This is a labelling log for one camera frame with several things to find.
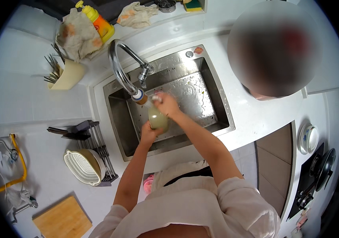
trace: dish rag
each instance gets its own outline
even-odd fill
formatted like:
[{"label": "dish rag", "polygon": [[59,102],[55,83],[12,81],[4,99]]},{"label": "dish rag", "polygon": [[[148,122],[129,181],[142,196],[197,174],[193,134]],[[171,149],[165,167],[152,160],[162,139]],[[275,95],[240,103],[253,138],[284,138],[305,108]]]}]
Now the dish rag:
[{"label": "dish rag", "polygon": [[101,48],[102,40],[85,13],[72,8],[62,21],[57,43],[74,57],[75,62]]},{"label": "dish rag", "polygon": [[150,17],[158,14],[158,7],[152,4],[149,7],[141,6],[140,2],[133,2],[125,6],[119,14],[117,23],[134,29],[151,25]]}]

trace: chrome faucet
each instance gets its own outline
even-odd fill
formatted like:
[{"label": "chrome faucet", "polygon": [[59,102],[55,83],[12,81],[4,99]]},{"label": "chrome faucet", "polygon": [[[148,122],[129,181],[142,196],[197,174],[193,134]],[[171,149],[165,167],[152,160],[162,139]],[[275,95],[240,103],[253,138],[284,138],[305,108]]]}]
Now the chrome faucet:
[{"label": "chrome faucet", "polygon": [[122,87],[134,98],[139,99],[143,96],[144,92],[142,89],[135,87],[134,84],[131,83],[129,77],[125,74],[122,69],[122,66],[119,62],[117,55],[117,47],[122,48],[126,53],[128,53],[134,60],[136,60],[142,71],[140,72],[138,79],[142,86],[142,88],[146,88],[145,80],[148,75],[153,73],[153,67],[147,61],[141,59],[128,45],[126,45],[123,41],[115,39],[111,41],[109,45],[109,59],[110,63],[113,67],[113,72],[118,80],[118,82],[122,85]]}]

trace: yellow bottle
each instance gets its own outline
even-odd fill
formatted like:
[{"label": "yellow bottle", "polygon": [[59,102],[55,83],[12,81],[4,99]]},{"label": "yellow bottle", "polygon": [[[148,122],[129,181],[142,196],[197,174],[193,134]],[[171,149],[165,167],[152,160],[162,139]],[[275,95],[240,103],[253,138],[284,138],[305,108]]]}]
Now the yellow bottle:
[{"label": "yellow bottle", "polygon": [[114,26],[110,25],[105,19],[103,19],[97,10],[91,6],[84,6],[82,0],[77,2],[75,7],[82,8],[82,12],[85,13],[86,16],[91,20],[103,43],[105,43],[112,35],[114,35]]}]

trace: hand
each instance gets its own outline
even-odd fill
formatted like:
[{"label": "hand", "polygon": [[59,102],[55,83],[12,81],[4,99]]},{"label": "hand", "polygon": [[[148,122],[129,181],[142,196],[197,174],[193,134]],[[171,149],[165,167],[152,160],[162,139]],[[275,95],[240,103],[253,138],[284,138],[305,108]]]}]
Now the hand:
[{"label": "hand", "polygon": [[146,121],[142,126],[141,144],[151,146],[155,138],[163,133],[163,128],[156,130],[151,129],[150,121]]},{"label": "hand", "polygon": [[167,117],[171,117],[173,119],[176,115],[182,113],[176,99],[171,95],[167,93],[158,93],[156,96],[159,100],[155,100],[153,102],[155,107],[157,107],[159,111]]}]

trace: green bowl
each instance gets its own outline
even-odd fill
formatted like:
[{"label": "green bowl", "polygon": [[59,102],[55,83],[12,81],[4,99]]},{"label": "green bowl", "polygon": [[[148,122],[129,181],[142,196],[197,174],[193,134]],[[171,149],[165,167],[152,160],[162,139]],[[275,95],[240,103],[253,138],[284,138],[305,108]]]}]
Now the green bowl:
[{"label": "green bowl", "polygon": [[148,120],[152,129],[163,128],[163,133],[168,131],[168,118],[164,116],[156,107],[148,109]]}]

